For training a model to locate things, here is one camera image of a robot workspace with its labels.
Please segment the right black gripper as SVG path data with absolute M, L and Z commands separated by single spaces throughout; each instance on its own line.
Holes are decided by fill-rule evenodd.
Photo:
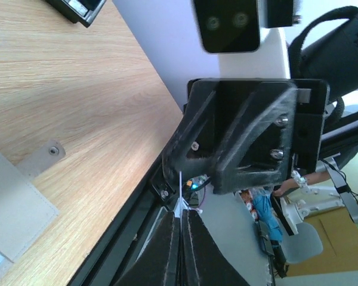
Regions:
M 314 171 L 329 89 L 321 80 L 199 79 L 221 84 L 221 141 L 212 159 L 214 194 L 282 182 Z

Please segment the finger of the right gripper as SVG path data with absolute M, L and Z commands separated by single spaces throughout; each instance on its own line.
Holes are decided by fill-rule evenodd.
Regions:
M 183 118 L 162 152 L 167 181 L 207 174 L 219 181 L 221 145 L 221 84 L 192 84 Z

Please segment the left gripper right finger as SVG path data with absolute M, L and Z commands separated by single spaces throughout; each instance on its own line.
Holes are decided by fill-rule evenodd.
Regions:
M 199 214 L 183 211 L 182 285 L 248 285 L 227 261 Z

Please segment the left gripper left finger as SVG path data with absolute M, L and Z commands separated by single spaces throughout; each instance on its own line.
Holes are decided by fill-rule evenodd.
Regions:
M 179 218 L 166 213 L 141 256 L 116 285 L 176 285 Z

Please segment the blue VIP credit card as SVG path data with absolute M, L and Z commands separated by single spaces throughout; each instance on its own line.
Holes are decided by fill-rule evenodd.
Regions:
M 181 218 L 183 210 L 188 210 L 189 205 L 184 199 L 184 187 L 183 187 L 183 179 L 182 179 L 182 172 L 179 172 L 179 193 L 177 202 L 174 207 L 174 216 L 176 218 Z

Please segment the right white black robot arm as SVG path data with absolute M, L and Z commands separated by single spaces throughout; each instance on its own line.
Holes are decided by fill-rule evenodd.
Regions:
M 283 79 L 194 79 L 184 116 L 162 151 L 172 188 L 208 175 L 216 194 L 278 185 L 358 147 L 358 111 L 327 105 L 358 89 L 358 8 L 336 8 L 284 44 Z

